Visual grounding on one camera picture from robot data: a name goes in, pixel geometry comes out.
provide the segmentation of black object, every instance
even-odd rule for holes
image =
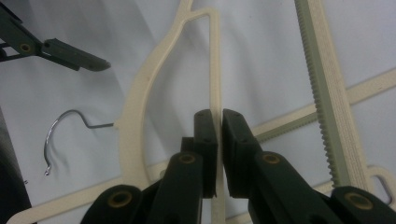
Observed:
[[[102,71],[110,67],[107,61],[58,39],[49,39],[43,44],[21,24],[21,19],[0,3],[0,38],[6,42],[0,44],[0,62],[39,56],[76,71],[80,67],[91,71]],[[5,48],[13,48],[19,54],[7,55]]]
[[[249,199],[254,223],[396,223],[396,213],[364,190],[341,187],[329,198],[311,189],[284,157],[262,151],[241,114],[225,109],[222,133],[230,195]],[[110,202],[126,187],[105,191],[82,223],[200,223],[203,196],[215,194],[216,139],[210,111],[198,112],[194,137],[182,139],[182,152],[172,157],[162,180],[142,192],[134,189],[131,201],[120,197],[129,203],[118,211]]]

